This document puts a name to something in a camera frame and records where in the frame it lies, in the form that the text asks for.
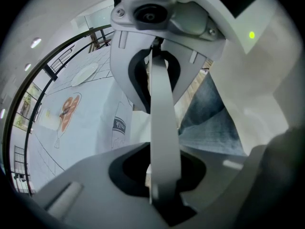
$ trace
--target white cup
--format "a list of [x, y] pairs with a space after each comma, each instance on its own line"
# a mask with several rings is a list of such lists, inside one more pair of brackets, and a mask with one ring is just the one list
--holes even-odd
[[58, 127], [61, 125], [61, 118], [51, 114], [49, 109], [42, 109], [40, 117], [38, 118], [38, 124], [57, 131]]

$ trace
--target white tablecloth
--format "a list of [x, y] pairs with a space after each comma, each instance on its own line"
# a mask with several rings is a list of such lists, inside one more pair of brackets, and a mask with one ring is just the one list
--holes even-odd
[[[42, 101], [54, 115], [63, 113], [67, 99], [75, 102], [66, 128], [57, 131], [36, 123], [29, 138], [29, 172], [35, 190], [76, 162], [129, 144], [132, 103], [116, 81], [110, 67], [110, 47], [71, 60]], [[74, 76], [90, 63], [97, 71], [84, 83], [72, 87]]]

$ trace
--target blue denim pants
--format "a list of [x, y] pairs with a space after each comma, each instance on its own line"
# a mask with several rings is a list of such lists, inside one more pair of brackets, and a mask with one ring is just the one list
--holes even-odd
[[181, 122], [179, 142], [210, 152], [246, 155], [210, 73], [199, 86]]

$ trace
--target plate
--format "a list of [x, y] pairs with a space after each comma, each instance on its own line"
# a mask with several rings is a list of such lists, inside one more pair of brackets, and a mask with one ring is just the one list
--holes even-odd
[[71, 86], [77, 86], [87, 80], [99, 67], [97, 63], [92, 63], [79, 71], [71, 82]]

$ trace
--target green led indicator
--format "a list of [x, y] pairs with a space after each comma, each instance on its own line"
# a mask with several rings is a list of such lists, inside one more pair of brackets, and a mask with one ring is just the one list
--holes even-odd
[[253, 39], [253, 38], [255, 37], [255, 34], [254, 34], [253, 31], [251, 31], [251, 32], [249, 33], [249, 37], [250, 37], [251, 39]]

